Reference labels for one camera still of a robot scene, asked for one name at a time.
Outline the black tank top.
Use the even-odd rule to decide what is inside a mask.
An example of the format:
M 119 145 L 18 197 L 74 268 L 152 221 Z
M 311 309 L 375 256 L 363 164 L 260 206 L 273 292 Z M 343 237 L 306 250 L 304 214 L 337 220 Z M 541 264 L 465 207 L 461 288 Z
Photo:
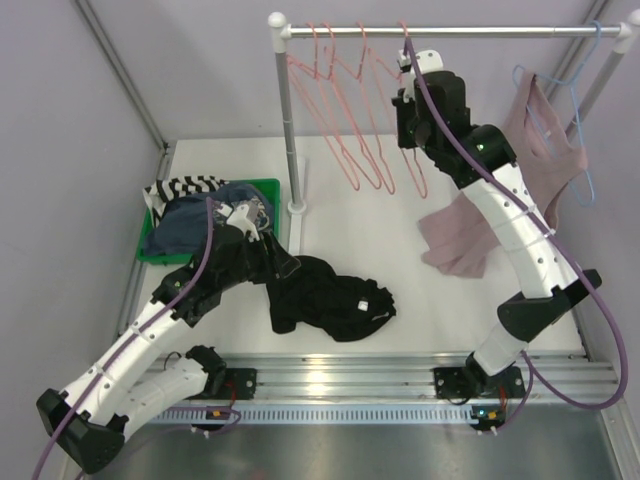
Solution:
M 392 293 L 375 280 L 338 275 L 316 257 L 302 255 L 298 260 L 300 267 L 290 276 L 267 284 L 274 333 L 291 333 L 304 323 L 336 342 L 355 342 L 396 316 Z

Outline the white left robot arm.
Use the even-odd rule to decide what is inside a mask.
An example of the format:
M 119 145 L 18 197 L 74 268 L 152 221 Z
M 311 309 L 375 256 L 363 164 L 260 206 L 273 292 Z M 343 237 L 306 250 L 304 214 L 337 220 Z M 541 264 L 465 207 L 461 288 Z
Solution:
M 190 262 L 166 275 L 139 316 L 81 376 L 47 389 L 36 407 L 50 437 L 85 474 L 105 469 L 142 426 L 189 397 L 214 397 L 226 364 L 211 347 L 195 346 L 177 365 L 142 375 L 175 341 L 190 333 L 244 283 L 267 284 L 300 266 L 270 232 L 237 226 L 212 230 Z

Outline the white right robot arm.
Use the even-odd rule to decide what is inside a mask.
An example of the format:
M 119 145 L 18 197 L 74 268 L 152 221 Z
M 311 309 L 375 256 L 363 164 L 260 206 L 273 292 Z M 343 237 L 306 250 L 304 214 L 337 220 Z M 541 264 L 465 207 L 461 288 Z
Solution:
M 569 144 L 529 71 L 501 127 L 471 122 L 465 83 L 450 71 L 414 76 L 392 103 L 400 147 L 422 150 L 459 190 L 418 223 L 424 262 L 480 278 L 502 248 L 516 272 L 519 292 L 498 307 L 497 325 L 451 390 L 464 400 L 490 396 L 529 343 L 600 286 L 596 271 L 571 267 L 553 244 L 560 198 L 586 170 L 586 152 Z

